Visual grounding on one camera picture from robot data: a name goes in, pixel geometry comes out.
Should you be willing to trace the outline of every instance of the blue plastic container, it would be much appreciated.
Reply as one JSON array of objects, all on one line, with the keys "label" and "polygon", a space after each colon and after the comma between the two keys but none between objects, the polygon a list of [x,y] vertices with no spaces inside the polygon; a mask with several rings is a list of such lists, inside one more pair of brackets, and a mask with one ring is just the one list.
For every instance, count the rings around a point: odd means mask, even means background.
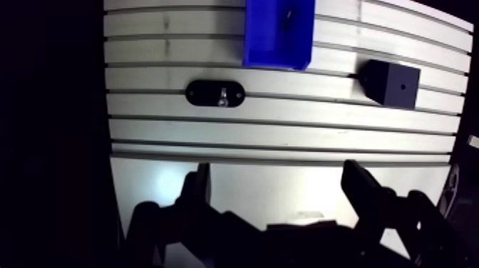
[{"label": "blue plastic container", "polygon": [[311,62],[315,0],[247,0],[243,66],[304,70]]}]

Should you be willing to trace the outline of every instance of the horizontal groove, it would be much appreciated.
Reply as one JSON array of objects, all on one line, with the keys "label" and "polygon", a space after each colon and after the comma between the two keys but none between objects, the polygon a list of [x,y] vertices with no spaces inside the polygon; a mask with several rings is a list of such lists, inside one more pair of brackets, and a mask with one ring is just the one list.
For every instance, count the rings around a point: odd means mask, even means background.
[{"label": "horizontal groove", "polygon": [[450,91],[450,90],[444,89],[444,88],[436,88],[434,86],[419,85],[419,87],[422,88],[422,89],[426,89],[427,91],[435,91],[435,92],[445,93],[445,94],[455,95],[455,96],[463,96],[463,94],[464,94],[464,93],[457,92],[457,91]]},{"label": "horizontal groove", "polygon": [[131,14],[156,11],[244,11],[242,6],[154,6],[154,7],[136,7],[129,9],[111,9],[107,10],[108,15]]},{"label": "horizontal groove", "polygon": [[170,89],[107,89],[109,94],[148,94],[148,95],[184,95],[184,89],[170,90]]},{"label": "horizontal groove", "polygon": [[213,62],[178,62],[178,61],[152,61],[152,62],[115,62],[107,63],[109,68],[131,67],[202,67],[202,68],[241,68],[241,63],[213,63]]},{"label": "horizontal groove", "polygon": [[445,26],[449,26],[451,28],[454,28],[456,30],[459,30],[459,31],[462,31],[464,33],[467,33],[467,34],[471,34],[471,32],[469,32],[468,30],[466,29],[463,29],[459,26],[456,26],[452,23],[449,23],[447,21],[443,21],[441,19],[437,19],[433,16],[429,16],[427,14],[422,14],[420,12],[417,12],[417,11],[414,11],[414,10],[410,10],[410,9],[407,9],[407,8],[404,8],[402,6],[397,6],[397,5],[394,5],[394,4],[390,4],[390,3],[385,3],[385,2],[380,2],[380,1],[374,1],[374,0],[362,0],[362,1],[365,1],[365,2],[368,2],[368,3],[372,3],[372,4],[376,4],[378,6],[385,6],[385,7],[388,7],[390,9],[395,9],[395,10],[399,10],[399,11],[402,11],[402,12],[406,12],[406,13],[409,13],[409,14],[413,14],[415,16],[420,16],[421,18],[425,18],[425,19],[428,19],[430,21],[434,21],[434,22],[437,22],[437,23],[440,23],[440,24],[443,24]]},{"label": "horizontal groove", "polygon": [[136,40],[162,40],[162,39],[212,39],[212,40],[237,40],[242,41],[243,35],[216,34],[216,33],[169,33],[169,34],[135,34],[127,36],[107,36],[106,41],[136,41]]},{"label": "horizontal groove", "polygon": [[418,36],[418,35],[415,35],[415,34],[406,33],[405,31],[399,31],[399,30],[391,29],[391,28],[388,28],[388,27],[385,27],[385,26],[379,26],[379,25],[376,25],[376,24],[369,24],[369,23],[362,22],[362,21],[353,21],[351,19],[343,19],[343,18],[337,18],[337,17],[333,17],[333,16],[318,15],[318,14],[315,15],[315,18],[316,19],[321,19],[322,21],[337,22],[337,23],[340,23],[340,24],[348,24],[348,25],[359,26],[359,27],[364,27],[364,28],[368,28],[368,29],[383,31],[383,32],[390,33],[390,34],[396,34],[398,36],[404,36],[404,37],[412,38],[412,39],[415,39],[415,40],[418,40],[418,41],[430,43],[430,44],[435,45],[435,46],[441,46],[441,47],[444,47],[446,49],[449,49],[449,50],[452,50],[452,51],[455,51],[455,52],[458,52],[458,53],[462,53],[462,54],[465,54],[465,55],[468,54],[467,51],[465,51],[463,49],[460,49],[460,48],[456,48],[455,46],[451,46],[451,45],[448,45],[446,43],[441,43],[439,41],[429,39],[429,38],[426,38],[426,37],[422,37],[422,36]]},{"label": "horizontal groove", "polygon": [[423,66],[427,66],[427,67],[431,67],[431,68],[436,68],[436,69],[447,71],[447,72],[450,72],[450,73],[459,74],[459,75],[462,75],[462,76],[467,74],[467,73],[464,73],[462,71],[459,71],[459,70],[456,70],[456,69],[453,69],[453,68],[445,67],[445,66],[438,65],[438,64],[435,64],[435,63],[430,63],[430,62],[427,62],[427,61],[416,60],[414,58],[398,56],[398,55],[392,54],[392,53],[385,53],[385,52],[373,51],[373,50],[365,49],[365,48],[357,48],[357,47],[353,47],[353,46],[343,46],[343,45],[338,45],[338,44],[335,44],[335,43],[323,43],[323,42],[316,42],[316,41],[313,42],[313,45],[316,46],[316,47],[319,47],[319,48],[330,48],[330,49],[337,49],[337,50],[342,50],[342,51],[356,52],[356,53],[359,53],[359,54],[375,57],[375,58],[377,58],[381,61],[387,61],[387,62],[393,62],[395,60],[396,61],[408,61],[408,62],[411,62],[411,63],[416,63],[416,64],[419,64],[419,65],[423,65]]},{"label": "horizontal groove", "polygon": [[[237,163],[249,165],[292,165],[292,166],[314,166],[314,167],[342,167],[343,161],[315,161],[315,160],[283,160],[274,158],[252,159],[252,158],[231,158],[214,157],[204,155],[188,155],[175,153],[138,153],[134,151],[116,150],[111,155],[114,158],[140,159],[140,160],[171,160],[171,161],[195,161],[201,163]],[[448,163],[432,162],[369,162],[358,161],[366,167],[443,167]]]},{"label": "horizontal groove", "polygon": [[287,69],[278,69],[278,68],[261,68],[261,67],[251,67],[251,66],[241,66],[240,64],[235,63],[212,63],[212,62],[127,62],[127,63],[107,63],[108,68],[142,68],[142,67],[197,67],[197,68],[230,68],[230,69],[247,69],[247,70],[258,70],[258,71],[276,71],[276,72],[285,72],[285,73],[310,73],[318,74],[323,76],[336,76],[336,77],[345,77],[345,78],[355,78],[356,75],[353,73],[344,73],[339,71],[329,71],[321,69],[307,69],[305,71],[295,71]]},{"label": "horizontal groove", "polygon": [[[425,19],[429,19],[431,21],[438,22],[440,24],[455,28],[459,31],[471,34],[468,30],[465,30],[459,26],[451,24],[447,21],[442,21],[440,19],[434,18],[429,15],[425,15],[419,13],[417,11],[413,11],[410,9],[405,9],[400,6],[396,6],[389,3],[379,2],[379,1],[371,1],[371,0],[364,0],[369,3],[373,3],[379,6],[386,6],[391,9],[403,11],[409,14],[413,14],[416,16],[420,16]],[[137,7],[137,8],[126,8],[126,9],[110,9],[106,10],[107,14],[131,14],[131,13],[139,13],[139,12],[155,12],[155,11],[245,11],[245,7],[243,6],[151,6],[151,7]]]},{"label": "horizontal groove", "polygon": [[403,150],[351,150],[351,149],[328,149],[328,148],[304,148],[304,147],[280,147],[280,146],[261,146],[261,145],[233,145],[233,144],[218,144],[218,143],[179,143],[179,142],[164,142],[157,140],[126,140],[126,139],[112,139],[112,143],[123,143],[133,145],[166,145],[166,146],[186,146],[186,147],[207,147],[219,149],[243,149],[243,150],[276,150],[281,151],[296,151],[296,152],[313,152],[313,153],[381,153],[394,155],[450,155],[449,152],[417,152],[417,151],[403,151]]},{"label": "horizontal groove", "polygon": [[[198,36],[198,35],[197,34],[181,34],[181,36],[182,36],[182,39],[190,39],[188,36]],[[230,36],[230,37],[232,37],[232,35],[218,35],[218,36],[223,36],[223,37],[224,36]],[[233,39],[230,39],[230,38],[226,38],[226,39],[225,38],[219,38],[219,39],[233,40]],[[446,67],[446,66],[438,65],[438,64],[435,64],[435,63],[430,63],[430,62],[427,62],[427,61],[416,60],[414,58],[398,56],[398,55],[392,54],[392,53],[374,51],[374,50],[366,49],[366,48],[358,48],[358,47],[354,47],[354,46],[344,46],[344,45],[339,45],[339,44],[335,44],[335,43],[324,43],[324,42],[318,42],[318,41],[314,41],[313,46],[316,46],[316,47],[319,47],[319,48],[330,48],[330,49],[336,49],[336,50],[341,50],[341,51],[356,52],[356,53],[360,53],[360,54],[363,54],[363,55],[376,57],[376,58],[380,59],[381,61],[388,61],[388,62],[393,62],[395,60],[397,60],[397,61],[409,61],[411,63],[416,63],[416,64],[419,64],[419,65],[423,65],[423,66],[427,66],[427,67],[431,67],[431,68],[436,68],[436,69],[443,70],[443,71],[448,71],[450,73],[455,73],[455,74],[459,74],[459,75],[462,75],[462,76],[468,75],[467,73],[464,73],[460,70],[456,70],[454,68],[449,68],[449,67]],[[171,62],[171,63],[161,62],[160,64],[162,64],[163,66],[164,65],[171,66],[174,63],[177,63],[177,62]],[[138,65],[140,63],[126,63],[126,64]],[[142,64],[142,66],[148,66],[147,64],[149,64],[149,63],[142,62],[141,64]],[[231,65],[231,66],[241,66],[240,64],[234,64],[234,63],[225,63],[225,64],[228,64],[228,65]]]},{"label": "horizontal groove", "polygon": [[161,116],[161,115],[109,115],[111,119],[117,120],[150,120],[150,121],[185,121],[197,123],[231,123],[231,124],[250,124],[250,125],[282,125],[309,128],[340,128],[345,130],[372,130],[392,133],[413,133],[425,135],[453,136],[452,133],[443,133],[438,131],[427,130],[409,130],[403,128],[380,128],[380,127],[364,127],[362,125],[341,125],[341,124],[324,124],[324,123],[302,123],[278,120],[248,120],[236,118],[200,118],[200,117],[184,117],[184,116]]},{"label": "horizontal groove", "polygon": [[[183,96],[185,94],[184,89],[177,89],[177,90],[107,89],[107,92],[111,94],[125,94],[125,95],[148,94],[148,95],[182,95]],[[293,100],[293,101],[317,101],[322,103],[342,103],[342,104],[361,105],[361,106],[368,106],[368,107],[381,107],[381,108],[394,109],[394,110],[411,110],[411,109],[398,108],[398,107],[386,107],[386,106],[381,106],[377,103],[371,103],[364,100],[353,100],[353,99],[347,99],[347,98],[328,98],[328,97],[319,97],[319,96],[304,96],[304,95],[292,95],[292,94],[281,94],[281,93],[248,93],[248,92],[246,93],[246,96],[250,98],[273,98],[273,99]],[[458,116],[458,113],[447,112],[444,110],[427,109],[427,108],[416,108],[413,111],[421,112],[421,113]]]},{"label": "horizontal groove", "polygon": [[[324,47],[324,48],[332,48],[336,50],[345,50],[344,46],[340,45],[331,45],[327,43],[318,43],[317,44],[319,47]],[[351,47],[345,47],[347,51],[353,51],[353,48]],[[380,56],[374,56],[371,53],[367,54],[368,56],[372,56],[372,58],[378,59],[380,61],[388,61],[388,62],[393,62],[393,60],[380,57]],[[425,66],[432,66],[433,64],[429,63],[418,63],[422,64]],[[285,70],[285,69],[278,69],[278,68],[259,68],[259,67],[243,67],[240,63],[213,63],[213,62],[116,62],[116,63],[107,63],[105,65],[106,68],[142,68],[142,67],[198,67],[198,68],[235,68],[235,69],[248,69],[248,70],[260,70],[260,71],[281,71],[281,72],[290,72],[290,73],[310,73],[310,74],[318,74],[318,75],[324,75],[324,76],[336,76],[336,77],[347,77],[347,78],[357,78],[357,75],[355,73],[344,73],[340,71],[329,71],[329,70],[322,70],[322,69],[314,69],[314,68],[309,68],[306,69],[305,71],[295,71],[295,70]],[[449,71],[451,73],[455,74],[460,74],[460,75],[465,75],[464,73],[460,71],[456,71],[453,69],[449,69],[447,67],[444,67],[446,71]],[[441,93],[447,93],[451,95],[456,95],[456,96],[461,96],[461,93],[455,92],[455,91],[450,91],[447,89],[443,88],[436,88],[432,86],[426,86],[426,85],[420,85],[422,89],[426,89],[429,91],[438,91]]]},{"label": "horizontal groove", "polygon": [[[387,107],[387,106],[381,106],[378,103],[370,103],[364,100],[353,100],[353,99],[346,99],[346,98],[327,98],[327,97],[301,96],[301,95],[291,95],[291,94],[281,94],[281,93],[273,94],[273,93],[248,93],[248,92],[247,92],[247,96],[253,97],[253,98],[276,98],[281,100],[318,101],[323,103],[343,103],[343,104],[349,104],[349,105],[361,105],[361,106],[369,106],[369,107],[379,107],[379,108],[386,108],[386,109],[411,111],[411,109],[407,109],[407,108]],[[439,115],[458,116],[457,113],[446,112],[443,110],[416,108],[413,111],[421,112],[421,113],[434,113]]]},{"label": "horizontal groove", "polygon": [[[441,43],[439,41],[435,41],[433,39],[425,38],[422,36],[418,36],[415,34],[411,33],[406,33],[404,31],[399,31],[395,29],[390,29],[385,26],[378,26],[375,24],[369,24],[366,22],[362,21],[354,21],[351,19],[343,19],[343,18],[337,18],[333,16],[326,16],[326,15],[315,15],[315,18],[318,20],[322,21],[331,21],[331,22],[337,22],[340,24],[346,24],[346,25],[352,25],[352,26],[358,26],[358,27],[364,27],[368,29],[373,29],[373,30],[378,30],[378,31],[383,31],[386,33],[390,34],[396,34],[398,36],[404,36],[408,38],[412,38],[418,41],[423,41],[426,43],[430,43],[436,46],[441,46],[446,49],[458,52],[458,53],[463,53],[463,54],[468,54],[467,51],[456,48],[455,46],[448,45],[446,43]],[[176,34],[133,34],[133,35],[124,35],[124,36],[108,36],[108,41],[132,41],[132,40],[141,40],[141,39],[232,39],[232,40],[243,40],[244,35],[236,35],[236,34],[203,34],[203,33],[176,33]]]}]

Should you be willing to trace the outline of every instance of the black cube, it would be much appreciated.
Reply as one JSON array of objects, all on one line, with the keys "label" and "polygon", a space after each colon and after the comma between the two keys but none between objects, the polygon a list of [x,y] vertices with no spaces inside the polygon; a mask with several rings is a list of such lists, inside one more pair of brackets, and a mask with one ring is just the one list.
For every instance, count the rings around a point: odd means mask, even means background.
[{"label": "black cube", "polygon": [[384,106],[414,109],[421,70],[370,60],[359,71],[366,96]]}]

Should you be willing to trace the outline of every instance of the white surface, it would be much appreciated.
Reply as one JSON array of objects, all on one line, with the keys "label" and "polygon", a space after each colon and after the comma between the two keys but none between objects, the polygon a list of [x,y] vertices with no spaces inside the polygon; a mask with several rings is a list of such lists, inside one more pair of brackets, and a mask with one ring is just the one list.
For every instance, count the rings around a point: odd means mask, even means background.
[{"label": "white surface", "polygon": [[133,34],[243,34],[243,11],[155,11],[104,18],[105,36]]},{"label": "white surface", "polygon": [[241,6],[245,0],[104,0],[105,10],[164,6]]},{"label": "white surface", "polygon": [[410,110],[307,100],[248,97],[236,108],[193,106],[183,95],[109,94],[110,115],[156,115],[187,118],[270,120],[305,125],[348,125],[454,133],[459,117]]},{"label": "white surface", "polygon": [[384,154],[384,153],[331,153],[331,152],[304,152],[288,150],[252,150],[252,149],[227,149],[205,148],[189,146],[166,145],[135,145],[113,143],[113,152],[121,153],[160,153],[171,156],[181,156],[187,159],[228,158],[242,160],[274,160],[274,161],[302,161],[310,165],[324,164],[324,161],[345,161],[355,159],[364,162],[378,163],[446,163],[449,155],[410,155],[410,154]]},{"label": "white surface", "polygon": [[110,120],[112,139],[351,150],[450,152],[453,136],[392,133],[341,128]]},{"label": "white surface", "polygon": [[[248,94],[274,94],[283,98],[328,98],[375,104],[364,95],[352,78],[322,76],[312,73],[261,71],[239,68],[107,68],[106,88],[115,90],[186,89],[196,79],[232,80],[241,83]],[[464,97],[420,89],[416,108],[461,113]]]},{"label": "white surface", "polygon": [[[132,34],[243,34],[238,11],[163,11],[106,16],[105,35]],[[472,45],[472,37],[466,33]],[[385,31],[331,21],[315,20],[314,41],[365,48],[468,72],[470,57],[424,41]]]},{"label": "white surface", "polygon": [[138,40],[105,42],[105,61],[114,62],[214,62],[241,64],[241,41]]},{"label": "white surface", "polygon": [[317,19],[314,21],[313,39],[414,58],[466,73],[469,71],[470,57],[464,53],[385,31]]},{"label": "white surface", "polygon": [[[231,63],[241,66],[242,42],[231,40],[166,40],[114,41],[105,43],[107,63]],[[314,47],[309,64],[311,71],[355,73],[371,57],[351,51]],[[436,68],[420,66],[407,61],[389,59],[394,63],[421,69],[419,83],[464,93],[468,78]]]},{"label": "white surface", "polygon": [[[111,159],[123,229],[133,208],[151,200],[160,206],[174,203],[185,175],[196,163]],[[400,196],[421,190],[437,203],[449,167],[372,167],[371,174]],[[336,220],[353,227],[357,215],[341,190],[342,167],[280,167],[270,165],[211,166],[211,205],[220,212],[233,211],[256,228],[272,223],[298,222],[304,214],[316,220]],[[397,236],[383,242],[401,250]]]},{"label": "white surface", "polygon": [[[423,4],[415,3],[409,0],[379,0],[400,6],[405,9],[425,14],[441,21],[450,23],[467,31],[473,31],[473,25],[462,19],[456,18],[446,14],[437,9],[433,9]],[[105,10],[116,9],[134,9],[145,7],[166,7],[166,6],[231,6],[244,7],[244,0],[105,0]],[[359,17],[360,5],[375,5],[375,3],[367,3],[358,0],[317,0],[316,14],[326,14],[329,16],[336,16],[345,19],[357,19]],[[394,9],[388,9],[387,12],[392,12]]]},{"label": "white surface", "polygon": [[473,36],[437,21],[371,2],[364,2],[361,9],[361,21],[368,24],[429,38],[467,52],[473,48]]},{"label": "white surface", "polygon": [[441,21],[448,22],[452,25],[456,25],[457,27],[461,27],[462,29],[465,29],[468,31],[473,31],[474,29],[474,25],[472,25],[471,23],[468,23],[467,21],[456,18],[440,10],[433,9],[432,7],[425,6],[420,3],[416,3],[414,1],[410,1],[410,0],[377,0],[377,1],[393,4],[395,6],[400,6],[405,9],[418,12],[420,14],[425,14],[427,16],[431,16]]},{"label": "white surface", "polygon": [[479,149],[479,138],[475,136],[469,137],[469,145],[473,146],[474,148]]}]

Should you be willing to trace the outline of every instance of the metal screw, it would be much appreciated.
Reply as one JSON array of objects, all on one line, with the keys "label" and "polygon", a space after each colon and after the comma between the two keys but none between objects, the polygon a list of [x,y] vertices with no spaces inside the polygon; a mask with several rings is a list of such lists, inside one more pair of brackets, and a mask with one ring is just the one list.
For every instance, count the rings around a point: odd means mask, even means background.
[{"label": "metal screw", "polygon": [[221,96],[220,100],[218,101],[219,107],[228,107],[228,98],[226,96],[226,88],[221,88]]}]

